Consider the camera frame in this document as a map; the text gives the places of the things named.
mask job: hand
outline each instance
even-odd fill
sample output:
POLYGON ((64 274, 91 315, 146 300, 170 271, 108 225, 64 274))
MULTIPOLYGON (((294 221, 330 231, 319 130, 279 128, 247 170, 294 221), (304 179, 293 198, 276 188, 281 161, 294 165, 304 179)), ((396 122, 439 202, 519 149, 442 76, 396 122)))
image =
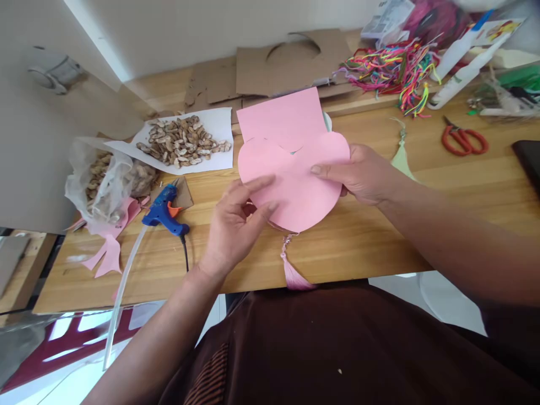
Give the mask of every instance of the hand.
POLYGON ((316 176, 343 184, 341 196, 350 192, 368 205, 391 199, 404 186, 414 182, 390 162, 366 145, 350 146, 350 163, 317 165, 311 168, 316 176))
POLYGON ((250 252, 268 218, 277 208, 269 202, 257 209, 249 196, 269 186, 275 176, 262 176, 243 184, 233 181, 214 210, 206 253, 199 267, 211 276, 226 276, 250 252))

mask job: pink heart shape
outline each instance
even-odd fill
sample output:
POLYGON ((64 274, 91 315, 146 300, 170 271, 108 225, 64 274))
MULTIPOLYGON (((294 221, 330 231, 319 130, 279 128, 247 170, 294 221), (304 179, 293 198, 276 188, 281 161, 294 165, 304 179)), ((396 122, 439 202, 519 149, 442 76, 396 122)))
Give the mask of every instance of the pink heart shape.
POLYGON ((268 139, 253 138, 240 149, 238 172, 243 182, 275 174, 276 181, 253 194, 251 200, 255 206, 278 201, 270 221, 291 232, 302 232, 332 210, 341 192, 341 184, 319 179, 311 173, 311 166, 349 160, 349 144, 337 132, 314 135, 293 155, 268 139))

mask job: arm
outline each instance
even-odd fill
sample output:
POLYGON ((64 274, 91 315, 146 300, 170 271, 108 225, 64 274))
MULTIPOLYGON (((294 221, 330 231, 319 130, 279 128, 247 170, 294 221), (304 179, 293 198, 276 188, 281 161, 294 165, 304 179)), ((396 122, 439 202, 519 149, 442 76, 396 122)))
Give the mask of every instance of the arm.
POLYGON ((343 183, 358 201, 376 205, 473 300, 540 306, 540 249, 534 241, 475 218, 367 146, 351 145, 349 165, 315 166, 314 172, 343 183))
POLYGON ((229 186, 214 211, 202 260, 129 342, 83 404, 157 402, 194 348, 226 276, 247 256, 277 208, 269 203, 255 211, 246 204, 252 192, 272 181, 273 177, 261 177, 229 186))

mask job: brown clothing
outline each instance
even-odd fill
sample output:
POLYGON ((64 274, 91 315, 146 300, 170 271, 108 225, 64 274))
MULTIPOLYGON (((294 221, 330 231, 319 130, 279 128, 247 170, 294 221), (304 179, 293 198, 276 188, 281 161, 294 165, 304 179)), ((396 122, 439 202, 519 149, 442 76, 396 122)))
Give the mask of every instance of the brown clothing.
POLYGON ((539 404, 539 315, 483 309, 485 337, 364 282, 250 292, 160 403, 539 404))

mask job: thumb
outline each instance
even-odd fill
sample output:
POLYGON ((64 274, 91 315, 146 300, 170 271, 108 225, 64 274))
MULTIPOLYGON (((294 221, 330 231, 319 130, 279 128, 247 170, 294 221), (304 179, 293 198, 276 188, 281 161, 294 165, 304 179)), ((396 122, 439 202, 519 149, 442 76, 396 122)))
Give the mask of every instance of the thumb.
POLYGON ((311 167, 311 173, 318 178, 345 184, 350 175, 350 167, 349 165, 316 165, 311 167))
POLYGON ((275 201, 267 202, 262 207, 257 208, 257 211, 251 216, 247 222, 247 231, 254 237, 259 236, 270 217, 277 209, 278 203, 275 201))

